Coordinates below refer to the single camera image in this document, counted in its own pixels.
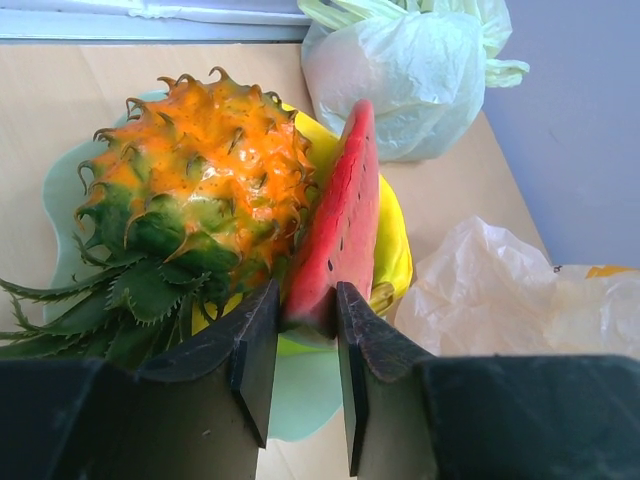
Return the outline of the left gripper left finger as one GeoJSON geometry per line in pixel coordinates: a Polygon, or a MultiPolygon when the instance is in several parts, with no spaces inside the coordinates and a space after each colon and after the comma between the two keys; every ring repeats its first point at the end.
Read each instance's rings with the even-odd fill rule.
{"type": "Polygon", "coordinates": [[[266,444],[276,282],[135,371],[99,359],[1,365],[5,479],[251,479],[266,444]]]}

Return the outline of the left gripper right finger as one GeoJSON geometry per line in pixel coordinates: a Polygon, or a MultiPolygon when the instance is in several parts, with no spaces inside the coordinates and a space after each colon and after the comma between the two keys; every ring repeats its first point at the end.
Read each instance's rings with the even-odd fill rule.
{"type": "Polygon", "coordinates": [[[361,479],[635,479],[639,364],[437,357],[336,293],[349,472],[361,479]]]}

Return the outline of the banana print plastic bag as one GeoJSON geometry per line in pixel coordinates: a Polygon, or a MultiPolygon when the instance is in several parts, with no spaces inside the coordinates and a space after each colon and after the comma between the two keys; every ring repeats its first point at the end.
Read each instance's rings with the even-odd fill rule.
{"type": "Polygon", "coordinates": [[[439,356],[639,355],[639,271],[556,265],[471,217],[416,266],[395,326],[439,356]]]}

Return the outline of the fake banana bunch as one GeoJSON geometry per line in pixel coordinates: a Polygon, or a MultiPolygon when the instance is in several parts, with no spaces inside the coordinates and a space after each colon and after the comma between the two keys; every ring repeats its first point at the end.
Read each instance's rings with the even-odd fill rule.
{"type": "MultiPolygon", "coordinates": [[[[312,197],[312,209],[305,222],[300,243],[311,223],[313,212],[325,189],[337,159],[341,134],[333,134],[306,114],[295,121],[296,127],[311,142],[310,160],[320,190],[312,197]]],[[[413,275],[412,256],[405,219],[394,190],[379,169],[379,220],[374,250],[374,276],[371,295],[366,299],[379,315],[385,314],[408,290],[413,275]]]]}

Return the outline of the fake watermelon slice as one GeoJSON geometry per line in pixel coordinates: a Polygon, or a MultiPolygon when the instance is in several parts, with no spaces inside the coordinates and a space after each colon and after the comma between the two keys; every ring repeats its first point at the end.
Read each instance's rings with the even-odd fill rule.
{"type": "Polygon", "coordinates": [[[337,284],[371,295],[379,220],[379,162],[372,102],[355,103],[337,159],[285,277],[284,334],[326,346],[337,335],[337,284]]]}

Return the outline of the fake pineapple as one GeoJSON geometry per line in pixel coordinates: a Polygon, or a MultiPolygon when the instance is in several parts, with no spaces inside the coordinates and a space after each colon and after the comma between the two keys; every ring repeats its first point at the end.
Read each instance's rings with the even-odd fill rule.
{"type": "Polygon", "coordinates": [[[168,79],[158,101],[129,98],[126,122],[96,131],[107,147],[78,165],[74,213],[92,223],[77,249],[96,273],[49,289],[3,281],[14,304],[73,300],[42,325],[16,309],[3,358],[135,368],[190,338],[195,315],[214,323],[282,274],[316,188],[311,142],[277,93],[211,74],[168,79]]]}

